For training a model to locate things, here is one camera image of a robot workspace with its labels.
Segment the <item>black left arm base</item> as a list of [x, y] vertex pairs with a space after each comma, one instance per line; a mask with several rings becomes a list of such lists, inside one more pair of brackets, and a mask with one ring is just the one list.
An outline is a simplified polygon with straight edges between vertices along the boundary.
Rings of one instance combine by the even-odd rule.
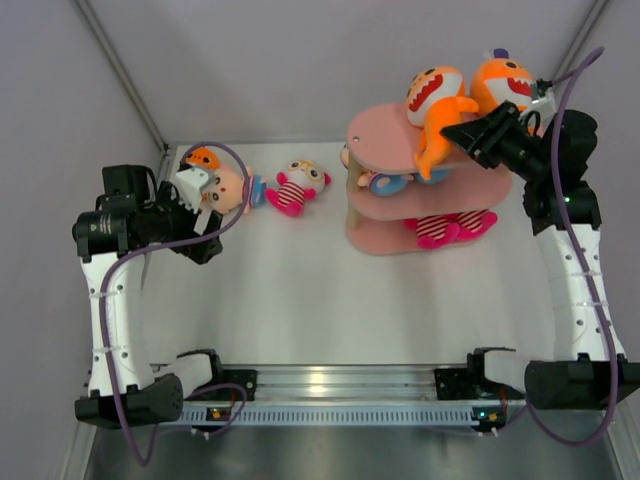
[[[244, 388], [249, 402], [255, 400], [257, 389], [258, 371], [255, 369], [231, 368], [225, 369], [222, 380], [224, 383], [231, 383]], [[223, 401], [240, 401], [242, 395], [235, 389], [223, 389], [218, 393], [218, 398]]]

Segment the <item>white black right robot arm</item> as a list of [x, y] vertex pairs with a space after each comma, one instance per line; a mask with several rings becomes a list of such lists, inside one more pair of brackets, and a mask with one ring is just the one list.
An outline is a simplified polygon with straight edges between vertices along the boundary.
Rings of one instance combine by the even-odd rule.
[[602, 410], [639, 388], [639, 365], [627, 359], [609, 320], [599, 257], [602, 219], [583, 176], [597, 146], [596, 120], [568, 110], [552, 128], [531, 133], [506, 101], [484, 117], [441, 134], [486, 169], [505, 167], [524, 180], [523, 207], [549, 281], [555, 340], [548, 359], [508, 348], [483, 350], [466, 373], [468, 388], [491, 396], [502, 384], [539, 410]]

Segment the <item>orange shark plush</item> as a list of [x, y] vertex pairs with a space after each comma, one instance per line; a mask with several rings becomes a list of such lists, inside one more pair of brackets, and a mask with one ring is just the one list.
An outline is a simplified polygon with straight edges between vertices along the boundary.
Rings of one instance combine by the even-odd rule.
[[453, 148], [441, 130], [460, 124], [466, 114], [478, 113], [479, 104], [465, 94], [464, 77], [458, 69], [436, 66], [415, 76], [405, 111], [408, 122], [422, 129], [414, 162], [420, 175], [429, 180], [433, 169], [447, 159]]
[[218, 156], [206, 147], [198, 147], [190, 151], [181, 162], [179, 170], [187, 170], [192, 167], [199, 167], [215, 171], [221, 165]]
[[532, 75], [507, 50], [497, 48], [475, 71], [470, 83], [470, 97], [479, 106], [478, 114], [487, 115], [504, 101], [514, 103], [524, 112], [532, 105]]

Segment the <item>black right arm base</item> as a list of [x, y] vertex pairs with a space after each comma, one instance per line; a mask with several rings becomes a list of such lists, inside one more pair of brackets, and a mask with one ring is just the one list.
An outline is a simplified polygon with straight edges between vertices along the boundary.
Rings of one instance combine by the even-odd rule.
[[436, 395], [439, 401], [477, 400], [480, 395], [467, 368], [434, 370]]

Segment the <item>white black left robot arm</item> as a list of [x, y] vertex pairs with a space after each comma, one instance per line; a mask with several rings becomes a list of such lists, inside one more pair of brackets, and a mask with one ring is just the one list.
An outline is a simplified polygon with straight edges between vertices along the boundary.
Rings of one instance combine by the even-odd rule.
[[149, 246], [168, 243], [173, 252], [203, 265], [221, 253], [219, 239], [196, 230], [200, 203], [215, 173], [182, 168], [158, 182], [142, 165], [102, 170], [104, 192], [72, 227], [91, 306], [92, 368], [76, 418], [105, 429], [176, 421], [193, 391], [219, 397], [226, 376], [213, 350], [182, 354], [155, 372], [144, 345], [141, 293]]

